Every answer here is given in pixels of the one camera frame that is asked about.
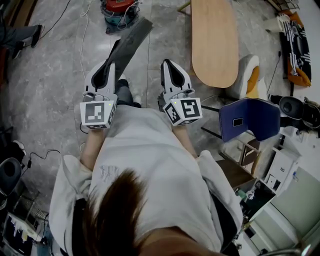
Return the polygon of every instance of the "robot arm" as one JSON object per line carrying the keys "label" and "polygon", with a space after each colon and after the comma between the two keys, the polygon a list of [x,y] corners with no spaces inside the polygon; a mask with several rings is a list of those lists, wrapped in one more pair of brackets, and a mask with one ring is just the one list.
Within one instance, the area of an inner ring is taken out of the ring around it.
{"label": "robot arm", "polygon": [[158,98],[159,109],[173,126],[191,124],[202,118],[200,98],[194,97],[188,73],[175,62],[165,59],[161,65],[164,92]]}
{"label": "robot arm", "polygon": [[114,118],[118,96],[115,92],[115,63],[107,67],[107,79],[103,79],[106,62],[95,66],[84,81],[83,102],[80,103],[82,125],[89,129],[110,128]]}

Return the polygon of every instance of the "blue chair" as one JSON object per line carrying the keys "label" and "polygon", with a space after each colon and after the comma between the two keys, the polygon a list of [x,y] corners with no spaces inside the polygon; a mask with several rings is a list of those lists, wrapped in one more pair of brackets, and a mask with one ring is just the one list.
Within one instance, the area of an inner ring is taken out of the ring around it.
{"label": "blue chair", "polygon": [[260,142],[279,133],[280,110],[268,101],[258,98],[242,98],[220,109],[203,106],[203,109],[219,113],[221,135],[201,127],[202,130],[228,142],[250,130]]}

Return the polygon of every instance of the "white shirt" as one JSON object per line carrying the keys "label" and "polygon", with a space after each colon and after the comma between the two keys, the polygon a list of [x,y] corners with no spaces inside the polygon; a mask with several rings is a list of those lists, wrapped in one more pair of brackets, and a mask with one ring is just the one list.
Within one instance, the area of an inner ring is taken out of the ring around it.
{"label": "white shirt", "polygon": [[[198,243],[219,252],[222,231],[203,176],[220,186],[216,194],[231,209],[240,228],[241,209],[221,168],[206,150],[194,159],[172,133],[165,114],[159,111],[118,106],[92,177],[74,157],[65,156],[64,162],[57,175],[49,215],[52,234],[62,248],[66,242],[62,234],[75,198],[87,198],[94,191],[98,205],[111,183],[127,168],[134,169],[147,185],[137,239],[157,228],[179,227]],[[64,169],[71,173],[69,180],[76,181],[71,185],[80,189],[71,187]]]}

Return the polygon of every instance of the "white cabinet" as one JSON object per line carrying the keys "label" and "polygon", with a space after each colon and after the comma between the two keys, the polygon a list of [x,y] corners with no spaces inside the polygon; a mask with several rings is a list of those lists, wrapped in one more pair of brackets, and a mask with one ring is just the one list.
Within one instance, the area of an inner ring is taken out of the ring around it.
{"label": "white cabinet", "polygon": [[264,178],[264,182],[279,196],[280,193],[288,188],[292,181],[293,174],[298,168],[299,156],[286,148],[282,148],[281,150],[276,148],[272,149],[275,151],[275,156]]}

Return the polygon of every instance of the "white cable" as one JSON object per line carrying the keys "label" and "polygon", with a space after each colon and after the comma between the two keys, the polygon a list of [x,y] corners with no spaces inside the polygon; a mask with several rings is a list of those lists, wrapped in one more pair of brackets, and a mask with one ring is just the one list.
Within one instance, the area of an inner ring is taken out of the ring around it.
{"label": "white cable", "polygon": [[84,145],[84,144],[86,144],[86,143],[85,143],[85,142],[82,143],[82,144],[80,145],[80,147],[79,147],[79,150],[80,150],[81,153],[83,152],[83,150],[81,149],[81,146]]}
{"label": "white cable", "polygon": [[83,51],[83,48],[84,48],[84,40],[85,40],[85,36],[86,36],[86,31],[87,31],[87,28],[88,28],[88,25],[89,25],[89,17],[87,15],[87,13],[89,12],[89,9],[90,9],[90,6],[92,4],[94,0],[91,0],[91,2],[89,3],[89,6],[88,6],[88,9],[86,10],[86,12],[83,12],[80,14],[80,17],[86,17],[86,26],[85,26],[85,29],[84,29],[84,33],[83,33],[83,38],[82,38],[82,43],[81,43],[81,51],[80,51],[80,64],[81,64],[81,68],[82,68],[82,74],[83,74],[83,77],[86,78],[85,76],[85,71],[84,71],[84,66],[82,65],[82,51]]}
{"label": "white cable", "polygon": [[109,16],[109,17],[107,17],[106,15],[104,15],[104,17],[107,18],[107,19],[109,19],[109,18],[111,18],[114,14],[115,14],[115,12],[113,12],[113,13],[111,14],[111,16]]}
{"label": "white cable", "polygon": [[[125,30],[125,29],[127,28],[127,25],[128,25],[127,22],[126,22],[127,11],[129,10],[130,7],[135,6],[136,4],[143,4],[143,2],[141,2],[141,1],[136,1],[136,2],[134,2],[133,4],[131,4],[131,5],[125,10],[123,17],[121,17],[121,19],[120,19],[120,21],[119,21],[119,23],[118,23],[118,25],[117,25],[118,30]],[[119,27],[119,25],[120,25],[120,23],[122,22],[122,20],[124,21],[124,24],[125,24],[125,27],[124,27],[124,28],[120,28],[120,27]]]}

